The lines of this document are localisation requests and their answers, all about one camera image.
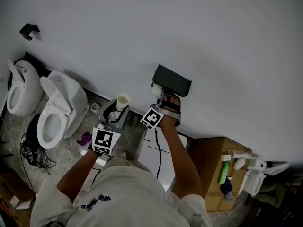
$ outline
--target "cardboard box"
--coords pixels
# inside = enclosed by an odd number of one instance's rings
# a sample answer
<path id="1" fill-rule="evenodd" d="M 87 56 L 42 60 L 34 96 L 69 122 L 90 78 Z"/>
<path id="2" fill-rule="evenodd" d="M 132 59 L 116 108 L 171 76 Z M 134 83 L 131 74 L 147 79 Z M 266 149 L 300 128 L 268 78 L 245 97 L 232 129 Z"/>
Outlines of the cardboard box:
<path id="1" fill-rule="evenodd" d="M 234 201 L 225 201 L 225 196 L 220 191 L 221 185 L 218 184 L 220 172 L 224 164 L 221 161 L 221 155 L 227 155 L 228 150 L 231 149 L 251 153 L 250 149 L 224 137 L 196 139 L 190 144 L 188 153 L 201 179 L 202 197 L 205 199 L 207 212 L 231 211 L 234 205 Z M 236 199 L 246 173 L 248 160 L 239 171 L 233 169 L 234 161 L 234 159 L 227 161 L 227 176 L 232 176 L 232 193 Z M 176 182 L 172 191 L 177 196 L 182 195 L 178 182 Z"/>
<path id="2" fill-rule="evenodd" d="M 0 171 L 0 199 L 14 221 L 20 227 L 29 226 L 33 204 L 27 210 L 16 210 L 15 207 L 35 197 L 35 193 L 26 185 L 21 177 L 11 169 Z"/>

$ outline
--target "white cup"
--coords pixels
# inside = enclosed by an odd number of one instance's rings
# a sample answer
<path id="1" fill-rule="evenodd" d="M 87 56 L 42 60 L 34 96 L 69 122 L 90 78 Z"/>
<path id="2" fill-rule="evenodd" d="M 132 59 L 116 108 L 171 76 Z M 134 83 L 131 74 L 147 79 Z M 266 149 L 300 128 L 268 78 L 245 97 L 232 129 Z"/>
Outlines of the white cup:
<path id="1" fill-rule="evenodd" d="M 123 109 L 129 104 L 129 95 L 126 93 L 120 93 L 117 96 L 117 110 L 123 111 Z"/>

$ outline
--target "spray bottle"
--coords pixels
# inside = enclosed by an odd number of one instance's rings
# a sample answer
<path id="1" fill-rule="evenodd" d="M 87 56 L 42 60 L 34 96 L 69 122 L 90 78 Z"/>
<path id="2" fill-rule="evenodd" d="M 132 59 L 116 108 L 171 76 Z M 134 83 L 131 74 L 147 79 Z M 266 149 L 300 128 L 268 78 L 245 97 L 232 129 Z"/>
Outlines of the spray bottle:
<path id="1" fill-rule="evenodd" d="M 228 173 L 228 163 L 226 161 L 224 161 L 224 167 L 221 170 L 220 173 L 220 177 L 219 177 L 219 184 L 224 184 L 225 183 L 225 179 L 227 177 L 227 173 Z"/>

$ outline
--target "tiled floor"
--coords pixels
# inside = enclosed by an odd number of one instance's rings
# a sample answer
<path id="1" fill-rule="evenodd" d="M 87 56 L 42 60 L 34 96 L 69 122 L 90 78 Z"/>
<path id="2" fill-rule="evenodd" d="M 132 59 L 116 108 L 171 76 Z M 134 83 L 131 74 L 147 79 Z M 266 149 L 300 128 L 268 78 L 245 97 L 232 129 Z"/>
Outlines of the tiled floor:
<path id="1" fill-rule="evenodd" d="M 89 103 L 98 103 L 102 106 L 105 103 L 105 100 L 87 92 Z M 29 116 L 18 117 L 6 113 L 4 117 L 4 125 L 1 128 L 1 138 L 3 141 L 6 141 L 7 144 L 1 146 L 0 153 L 2 155 L 7 153 L 13 153 L 14 156 L 3 159 L 3 161 L 12 169 L 14 169 L 22 179 L 29 185 L 28 179 L 24 173 L 23 166 L 21 164 L 20 150 L 19 144 L 20 140 L 24 133 L 27 131 L 27 127 L 31 122 L 32 118 L 42 112 L 45 104 L 47 102 L 46 96 L 43 96 L 42 101 L 40 102 L 38 108 L 35 112 Z M 129 126 L 128 121 L 134 113 L 130 112 L 127 116 L 126 125 L 123 128 L 123 134 L 121 135 L 115 149 L 113 155 L 119 155 L 123 151 L 128 152 L 129 158 L 133 158 L 140 140 L 141 135 L 146 130 L 146 127 L 142 124 L 138 123 L 134 126 Z M 31 181 L 31 184 L 35 190 L 35 192 L 39 191 L 41 183 L 44 179 L 48 178 L 54 182 L 58 182 L 61 177 L 81 158 L 80 151 L 83 149 L 80 145 L 77 144 L 77 140 L 81 140 L 82 134 L 85 132 L 92 133 L 92 128 L 96 126 L 97 123 L 97 115 L 94 114 L 91 110 L 88 111 L 85 116 L 83 122 L 80 127 L 76 130 L 76 132 L 69 138 L 64 140 L 58 146 L 54 147 L 50 150 L 45 150 L 46 154 L 51 160 L 57 162 L 57 165 L 49 170 L 50 175 L 46 172 L 42 172 L 39 168 L 31 166 L 27 161 L 23 161 L 25 165 L 25 170 L 28 174 L 28 177 Z M 107 156 L 101 157 L 104 160 L 107 160 Z M 94 165 L 95 168 L 101 169 L 101 166 L 98 164 Z M 88 175 L 85 184 L 81 192 L 79 193 L 77 200 L 79 200 L 83 195 L 85 195 L 89 190 L 91 183 L 93 181 L 94 176 L 98 173 L 97 170 L 92 169 L 90 174 Z M 167 191 L 168 197 L 168 205 L 173 208 L 178 207 L 179 199 L 171 191 Z M 245 217 L 248 209 L 244 206 L 244 201 L 246 199 L 246 195 L 242 194 L 236 201 L 234 206 L 234 211 L 230 213 L 215 213 L 210 214 L 210 218 L 213 222 L 214 227 L 221 226 L 229 226 L 236 227 L 240 224 Z"/>

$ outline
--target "white wall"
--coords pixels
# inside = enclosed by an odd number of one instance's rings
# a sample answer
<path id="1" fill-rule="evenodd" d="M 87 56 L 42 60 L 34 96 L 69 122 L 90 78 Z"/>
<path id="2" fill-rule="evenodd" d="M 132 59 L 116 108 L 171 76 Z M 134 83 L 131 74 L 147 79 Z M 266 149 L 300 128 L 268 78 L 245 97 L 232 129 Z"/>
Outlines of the white wall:
<path id="1" fill-rule="evenodd" d="M 303 162 L 303 0 L 0 0 L 18 45 L 141 113 L 159 63 L 193 81 L 179 130 Z M 37 24 L 42 41 L 18 33 Z"/>

